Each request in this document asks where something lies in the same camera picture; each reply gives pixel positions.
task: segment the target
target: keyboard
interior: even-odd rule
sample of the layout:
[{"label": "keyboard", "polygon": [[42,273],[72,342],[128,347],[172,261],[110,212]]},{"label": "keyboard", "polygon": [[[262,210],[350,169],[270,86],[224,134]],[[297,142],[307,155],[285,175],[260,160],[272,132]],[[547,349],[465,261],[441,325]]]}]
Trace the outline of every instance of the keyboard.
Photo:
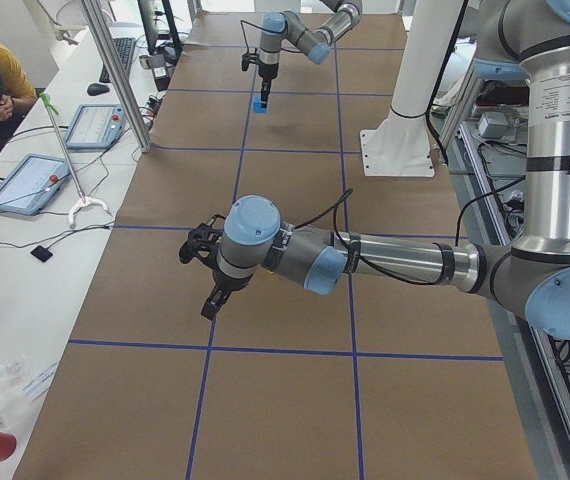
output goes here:
[{"label": "keyboard", "polygon": [[[114,46],[118,52],[118,58],[121,61],[123,70],[125,70],[125,75],[129,76],[129,71],[132,69],[132,60],[134,58],[134,50],[136,47],[136,39],[130,37],[120,37],[114,38]],[[101,70],[101,76],[98,79],[101,83],[110,83],[109,73],[107,68],[103,65],[103,70]]]}]

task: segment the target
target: hand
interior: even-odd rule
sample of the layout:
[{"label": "hand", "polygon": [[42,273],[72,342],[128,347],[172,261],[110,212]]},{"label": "hand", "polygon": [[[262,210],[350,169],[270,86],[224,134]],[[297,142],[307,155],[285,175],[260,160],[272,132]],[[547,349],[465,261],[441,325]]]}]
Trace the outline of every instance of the hand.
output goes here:
[{"label": "hand", "polygon": [[14,113],[14,99],[9,95],[3,95],[0,101],[0,122],[4,122]]}]

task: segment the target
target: green handle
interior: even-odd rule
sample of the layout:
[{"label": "green handle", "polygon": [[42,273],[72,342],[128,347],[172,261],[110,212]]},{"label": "green handle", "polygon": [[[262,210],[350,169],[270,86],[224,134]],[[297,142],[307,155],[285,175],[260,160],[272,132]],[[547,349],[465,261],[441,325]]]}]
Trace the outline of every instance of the green handle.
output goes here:
[{"label": "green handle", "polygon": [[56,110],[56,107],[54,105],[52,105],[52,103],[50,102],[49,95],[47,93],[41,93],[40,97],[41,97],[41,100],[43,100],[45,107],[51,108],[54,111],[54,113],[56,115],[58,115],[58,110]]}]

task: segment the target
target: small blue block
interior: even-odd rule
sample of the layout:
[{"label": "small blue block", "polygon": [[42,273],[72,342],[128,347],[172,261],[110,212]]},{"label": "small blue block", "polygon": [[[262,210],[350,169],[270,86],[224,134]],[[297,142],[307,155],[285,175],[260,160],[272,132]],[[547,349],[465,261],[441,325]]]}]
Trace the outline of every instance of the small blue block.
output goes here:
[{"label": "small blue block", "polygon": [[254,100],[252,100],[252,108],[254,109],[254,113],[267,113],[267,108],[261,106],[261,97],[254,97]]}]

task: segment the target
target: monitor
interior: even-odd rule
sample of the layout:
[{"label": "monitor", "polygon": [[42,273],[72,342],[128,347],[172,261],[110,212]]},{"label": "monitor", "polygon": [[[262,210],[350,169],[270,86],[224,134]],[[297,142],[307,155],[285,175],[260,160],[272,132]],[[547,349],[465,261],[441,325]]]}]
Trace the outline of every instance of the monitor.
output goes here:
[{"label": "monitor", "polygon": [[[176,65],[183,51],[183,46],[178,37],[178,30],[176,29],[170,2],[171,0],[162,0],[163,10],[158,12],[156,8],[157,0],[138,0],[138,10],[141,14],[143,29],[145,30],[147,52],[150,55],[163,54],[167,63]],[[159,31],[164,28],[165,24],[167,24],[169,29],[169,39],[159,45]]]}]

